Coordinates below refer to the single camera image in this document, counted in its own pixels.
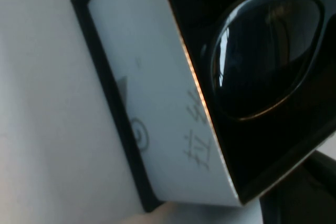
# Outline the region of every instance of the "dark tinted lens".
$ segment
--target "dark tinted lens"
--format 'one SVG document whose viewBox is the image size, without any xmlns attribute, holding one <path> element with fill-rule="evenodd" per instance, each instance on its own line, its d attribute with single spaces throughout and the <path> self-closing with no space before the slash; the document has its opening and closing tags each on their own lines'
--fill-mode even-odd
<svg viewBox="0 0 336 224">
<path fill-rule="evenodd" d="M 314 50 L 319 21 L 319 8 L 311 0 L 269 3 L 233 21 L 212 66 L 215 93 L 225 112 L 251 116 L 288 94 Z"/>
</svg>

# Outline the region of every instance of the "black sunglasses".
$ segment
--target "black sunglasses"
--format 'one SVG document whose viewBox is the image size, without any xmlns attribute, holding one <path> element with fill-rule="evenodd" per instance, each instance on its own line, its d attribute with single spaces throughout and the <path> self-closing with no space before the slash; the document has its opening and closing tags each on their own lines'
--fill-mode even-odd
<svg viewBox="0 0 336 224">
<path fill-rule="evenodd" d="M 336 0 L 243 0 L 226 13 L 209 47 L 210 78 L 223 113 L 244 121 L 280 105 L 305 80 Z"/>
</svg>

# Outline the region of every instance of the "white surface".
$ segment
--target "white surface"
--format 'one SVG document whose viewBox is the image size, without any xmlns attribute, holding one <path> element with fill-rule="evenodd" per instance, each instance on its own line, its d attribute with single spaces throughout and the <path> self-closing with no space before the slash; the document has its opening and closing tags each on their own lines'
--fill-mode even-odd
<svg viewBox="0 0 336 224">
<path fill-rule="evenodd" d="M 127 78 L 128 116 L 148 131 L 141 155 L 157 197 L 239 206 L 168 0 L 91 0 L 89 9 L 114 78 Z"/>
<path fill-rule="evenodd" d="M 0 223 L 109 224 L 141 213 L 69 0 L 0 7 Z M 157 218 L 173 208 L 175 223 L 199 212 L 204 223 L 237 213 L 166 207 Z M 260 211 L 245 218 L 260 223 Z"/>
</svg>

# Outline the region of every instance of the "sunglasses frame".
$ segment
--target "sunglasses frame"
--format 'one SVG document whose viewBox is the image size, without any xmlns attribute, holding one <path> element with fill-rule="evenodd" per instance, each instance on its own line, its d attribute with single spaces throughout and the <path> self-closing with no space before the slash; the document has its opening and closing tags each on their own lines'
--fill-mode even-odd
<svg viewBox="0 0 336 224">
<path fill-rule="evenodd" d="M 211 59 L 210 62 L 210 83 L 212 84 L 212 93 L 213 96 L 215 97 L 215 87 L 213 84 L 213 77 L 214 77 L 214 72 L 213 72 L 213 65 L 214 65 L 214 59 L 215 59 L 215 54 L 216 54 L 216 48 L 218 44 L 221 41 L 221 38 L 226 31 L 226 29 L 229 27 L 232 22 L 237 20 L 239 17 L 241 17 L 243 14 L 246 14 L 252 9 L 255 9 L 257 7 L 267 5 L 268 3 L 272 2 L 277 2 L 277 1 L 286 1 L 286 0 L 240 0 L 238 3 L 234 4 L 234 7 L 227 9 L 227 11 L 224 12 L 222 16 L 223 22 L 221 23 L 220 27 L 221 29 L 219 32 L 216 34 L 215 39 L 212 41 L 209 47 L 209 58 Z M 282 104 L 284 101 L 286 101 L 296 90 L 298 87 L 301 86 L 301 84 L 304 82 L 306 77 L 309 75 L 309 72 L 311 71 L 312 67 L 314 66 L 315 59 L 318 55 L 318 52 L 321 47 L 321 43 L 323 41 L 323 36 L 328 24 L 328 21 L 330 18 L 336 14 L 336 0 L 312 0 L 314 1 L 317 6 L 319 7 L 319 11 L 321 14 L 321 18 L 319 20 L 319 27 L 317 29 L 317 33 L 315 36 L 314 44 L 313 44 L 313 53 L 310 59 L 308 59 L 308 66 L 305 67 L 304 72 L 298 75 L 298 79 L 296 79 L 293 82 L 293 85 L 289 88 L 287 91 L 287 94 L 279 98 L 276 102 L 274 102 L 271 106 L 266 107 L 265 109 L 261 109 L 251 115 L 245 116 L 245 117 L 240 117 L 240 118 L 234 118 L 234 120 L 238 121 L 246 121 L 246 120 L 252 120 L 255 119 L 259 116 L 262 116 L 280 104 Z"/>
</svg>

